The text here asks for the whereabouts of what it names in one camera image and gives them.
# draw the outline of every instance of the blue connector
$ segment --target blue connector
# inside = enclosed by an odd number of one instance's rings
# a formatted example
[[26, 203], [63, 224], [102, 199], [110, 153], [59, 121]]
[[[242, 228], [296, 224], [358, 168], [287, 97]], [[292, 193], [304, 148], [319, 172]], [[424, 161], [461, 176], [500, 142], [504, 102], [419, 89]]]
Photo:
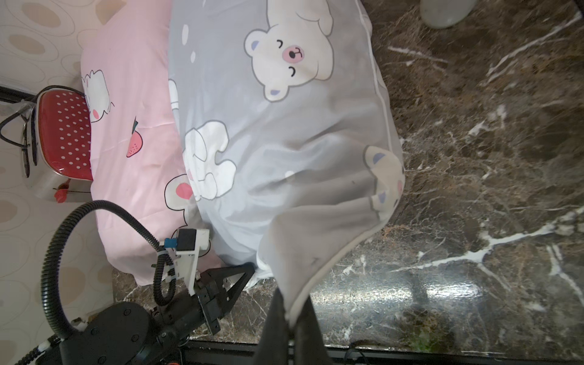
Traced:
[[176, 248], [176, 238], [165, 238], [164, 239], [164, 248]]

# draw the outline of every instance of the pink bedsheet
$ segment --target pink bedsheet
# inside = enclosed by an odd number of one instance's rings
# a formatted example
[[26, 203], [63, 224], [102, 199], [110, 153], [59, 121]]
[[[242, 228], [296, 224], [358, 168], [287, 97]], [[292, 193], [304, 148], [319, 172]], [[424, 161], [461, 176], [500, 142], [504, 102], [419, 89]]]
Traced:
[[[168, 92], [171, 6], [171, 0], [128, 1], [81, 58], [92, 122], [92, 197], [122, 206], [160, 240], [196, 209]], [[114, 214], [96, 215], [109, 262], [139, 285], [152, 283], [155, 251]], [[218, 265], [206, 259], [207, 267]]]

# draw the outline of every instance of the red polka dot seat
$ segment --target red polka dot seat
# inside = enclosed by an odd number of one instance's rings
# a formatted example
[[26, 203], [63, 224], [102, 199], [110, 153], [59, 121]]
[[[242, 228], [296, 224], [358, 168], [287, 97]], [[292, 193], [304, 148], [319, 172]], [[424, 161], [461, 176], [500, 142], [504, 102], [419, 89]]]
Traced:
[[38, 105], [40, 147], [47, 164], [70, 178], [92, 180], [89, 165], [91, 127], [83, 94], [56, 89]]

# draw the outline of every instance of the cartoon bear face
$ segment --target cartoon bear face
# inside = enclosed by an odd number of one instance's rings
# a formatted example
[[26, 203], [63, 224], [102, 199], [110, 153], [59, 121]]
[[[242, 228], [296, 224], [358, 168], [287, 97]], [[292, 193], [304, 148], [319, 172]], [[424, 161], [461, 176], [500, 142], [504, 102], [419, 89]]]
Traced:
[[290, 86], [327, 79], [332, 72], [332, 47], [317, 23], [296, 21], [254, 30], [245, 39], [255, 77], [264, 85], [264, 96], [275, 102]]
[[89, 109], [89, 121], [94, 123], [110, 112], [113, 103], [110, 101], [106, 80], [101, 70], [91, 71], [89, 75], [82, 78], [82, 81], [85, 101]]

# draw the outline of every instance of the white bracket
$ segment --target white bracket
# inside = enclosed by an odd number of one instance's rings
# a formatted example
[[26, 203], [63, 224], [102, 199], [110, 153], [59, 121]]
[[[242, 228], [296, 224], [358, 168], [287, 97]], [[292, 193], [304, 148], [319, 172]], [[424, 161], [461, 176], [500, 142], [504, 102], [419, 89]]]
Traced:
[[191, 296], [194, 295], [194, 284], [197, 281], [197, 262], [199, 261], [199, 252], [209, 249], [209, 230], [197, 230], [194, 239], [194, 250], [176, 251], [178, 257], [175, 266], [178, 270], [177, 277], [185, 279], [187, 289]]

